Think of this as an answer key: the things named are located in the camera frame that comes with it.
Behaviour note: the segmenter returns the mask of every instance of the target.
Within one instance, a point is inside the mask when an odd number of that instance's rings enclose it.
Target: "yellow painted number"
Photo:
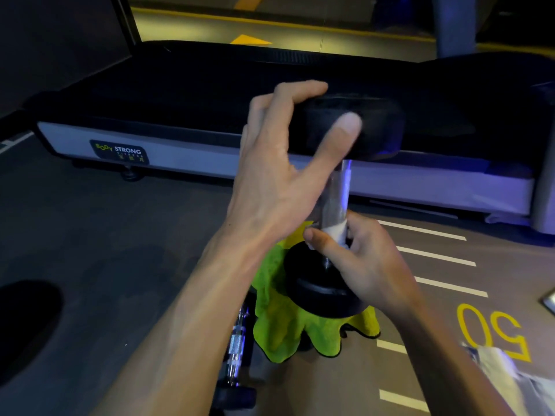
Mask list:
[[[499,328],[499,324],[497,323],[497,320],[499,318],[508,319],[511,324],[518,328],[520,328],[520,324],[509,314],[505,314],[501,311],[495,311],[493,314],[491,314],[491,317],[489,317],[489,319],[491,320],[491,326],[499,335],[499,337],[501,337],[506,342],[520,344],[522,353],[511,352],[509,350],[505,350],[505,353],[507,353],[507,355],[513,359],[520,359],[521,361],[531,362],[532,360],[530,358],[530,352],[528,351],[528,344],[526,344],[526,339],[524,338],[524,336],[517,335],[516,337],[509,337],[508,335],[503,333],[503,331],[501,331],[501,329]]]
[[[493,339],[492,339],[492,336],[491,336],[491,331],[489,330],[489,326],[486,322],[486,319],[482,315],[482,313],[479,310],[477,310],[475,307],[473,307],[472,305],[469,305],[467,303],[462,303],[457,308],[457,318],[458,318],[458,323],[461,326],[462,334],[465,336],[466,341],[468,342],[468,344],[472,347],[477,347],[478,346],[478,343],[476,343],[472,339],[472,337],[470,337],[470,333],[468,333],[468,328],[466,327],[464,312],[467,309],[469,309],[474,314],[476,314],[476,316],[480,320],[480,324],[482,324],[482,330],[484,331],[484,336],[485,336],[485,339],[486,339],[485,343],[484,343],[484,346],[493,346]],[[499,323],[498,323],[499,318],[506,318],[515,327],[521,328],[521,326],[518,323],[518,321],[516,321],[513,317],[511,317],[509,314],[505,314],[504,312],[501,312],[501,311],[494,311],[491,314],[491,316],[489,317],[489,320],[491,321],[491,326],[493,327],[495,332],[499,335],[499,337],[501,337],[506,342],[519,344],[520,347],[521,347],[521,353],[511,352],[510,350],[504,350],[504,352],[507,353],[507,355],[510,356],[513,359],[520,359],[521,361],[531,362],[532,360],[530,358],[530,353],[528,351],[528,344],[526,343],[525,337],[523,335],[517,335],[516,337],[509,337],[508,335],[503,333],[503,331],[501,331],[501,329],[499,328]]]
[[[474,314],[476,314],[476,316],[480,320],[480,324],[482,324],[482,329],[484,331],[484,336],[486,337],[486,342],[484,346],[493,346],[491,331],[489,331],[489,327],[487,325],[486,319],[484,318],[482,313],[472,305],[469,305],[467,303],[462,303],[457,308],[457,318],[458,318],[458,323],[461,326],[462,334],[465,336],[468,344],[472,347],[478,347],[478,343],[472,340],[472,337],[470,337],[470,333],[468,333],[468,328],[466,328],[465,314],[464,314],[465,309],[469,309],[470,311],[472,311]]]

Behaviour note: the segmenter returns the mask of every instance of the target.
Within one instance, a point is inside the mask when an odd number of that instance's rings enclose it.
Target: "right hand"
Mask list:
[[[341,272],[361,300],[390,318],[412,312],[422,302],[420,289],[389,234],[374,219],[347,212],[353,241],[350,250],[328,234],[307,228],[303,237]]]

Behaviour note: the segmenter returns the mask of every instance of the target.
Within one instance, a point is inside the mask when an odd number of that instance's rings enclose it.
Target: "yellow towel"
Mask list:
[[[254,339],[269,360],[281,363],[291,357],[299,346],[304,330],[315,349],[324,356],[337,356],[341,351],[339,329],[349,324],[365,337],[380,335],[374,308],[368,307],[354,317],[333,320],[310,314],[296,306],[285,293],[283,260],[288,249],[303,242],[305,222],[287,239],[278,243],[262,261],[253,287],[256,289]]]

